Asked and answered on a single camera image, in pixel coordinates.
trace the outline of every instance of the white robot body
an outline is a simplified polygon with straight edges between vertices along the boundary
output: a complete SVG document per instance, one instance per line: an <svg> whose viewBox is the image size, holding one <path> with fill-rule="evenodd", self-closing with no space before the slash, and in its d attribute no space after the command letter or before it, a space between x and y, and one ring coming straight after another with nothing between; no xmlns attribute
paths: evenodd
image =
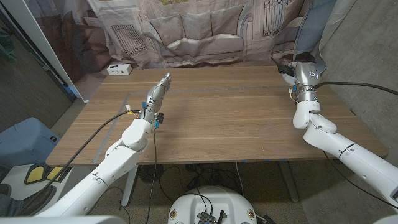
<svg viewBox="0 0 398 224"><path fill-rule="evenodd" d="M224 210L222 224L255 224L257 223L253 206L242 195L225 187L208 185L199 187L200 195L207 197L213 205L213 216L218 221L221 210ZM197 194L193 189L187 193ZM210 202L203 198L207 206L207 214L211 212ZM205 204L198 195L186 194L179 197L172 205L168 224L200 223L201 213Z"/></svg>

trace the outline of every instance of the white robotic arm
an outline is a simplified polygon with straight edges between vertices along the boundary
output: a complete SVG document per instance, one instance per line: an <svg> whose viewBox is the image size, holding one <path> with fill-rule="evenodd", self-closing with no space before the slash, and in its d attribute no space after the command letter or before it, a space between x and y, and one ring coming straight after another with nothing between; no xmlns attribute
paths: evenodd
<svg viewBox="0 0 398 224"><path fill-rule="evenodd" d="M171 77L168 73L148 92L140 119L135 119L123 132L122 138L109 147L104 161L55 205L36 217L67 217L88 213L103 192L137 164L139 155L148 145L145 135L151 132L156 112L160 109L170 84Z"/></svg>
<svg viewBox="0 0 398 224"><path fill-rule="evenodd" d="M307 129L304 140L338 158L384 199L398 207L398 168L346 139L336 132L334 123L317 114L321 109L314 86L319 84L319 74L313 63L291 63L289 67L294 71L293 75L286 72L282 76L288 85L297 88L293 125L297 129Z"/></svg>

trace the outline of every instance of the concrete floor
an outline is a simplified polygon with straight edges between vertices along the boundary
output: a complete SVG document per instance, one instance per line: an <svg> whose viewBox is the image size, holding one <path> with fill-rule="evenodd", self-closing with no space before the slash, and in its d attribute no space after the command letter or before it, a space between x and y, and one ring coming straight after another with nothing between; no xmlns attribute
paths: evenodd
<svg viewBox="0 0 398 224"><path fill-rule="evenodd" d="M328 68L325 81L366 82L397 90L398 52L397 1L356 1L349 14L322 51ZM387 161L398 166L398 97L358 86L333 86L353 112L389 149ZM80 112L83 104L74 103L54 126L62 136ZM220 164L229 169L231 164ZM345 176L360 187L377 193L356 177L344 165L336 164ZM189 183L190 173L180 166L183 183ZM260 215L269 215L276 223L373 223L393 215L391 207L366 195L342 178L328 161L293 161L290 167L295 179L300 203L293 204L275 162L240 164L246 198ZM164 174L162 184L168 194L177 198L184 191L178 184L176 172ZM124 187L126 177L114 185ZM132 223L146 220L150 184L137 181L133 201L127 210ZM112 189L100 199L92 214L117 215L121 193ZM150 223L166 223L171 203L155 183Z"/></svg>

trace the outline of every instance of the table top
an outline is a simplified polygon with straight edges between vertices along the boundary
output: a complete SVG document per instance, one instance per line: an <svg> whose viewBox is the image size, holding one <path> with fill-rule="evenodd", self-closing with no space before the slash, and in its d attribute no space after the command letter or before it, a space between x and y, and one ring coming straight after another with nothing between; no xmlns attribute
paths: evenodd
<svg viewBox="0 0 398 224"><path fill-rule="evenodd" d="M325 159L303 140L305 130L293 127L295 103L288 86L270 67L212 67L134 70L108 76L57 144L47 164L64 165L105 121L142 108L152 86L170 72L172 84L159 112L164 122L156 131L158 164ZM379 156L387 149L328 86L318 89L321 113L338 132ZM123 115L107 124L72 162L99 164L108 147L132 123ZM153 134L138 164L154 164Z"/></svg>

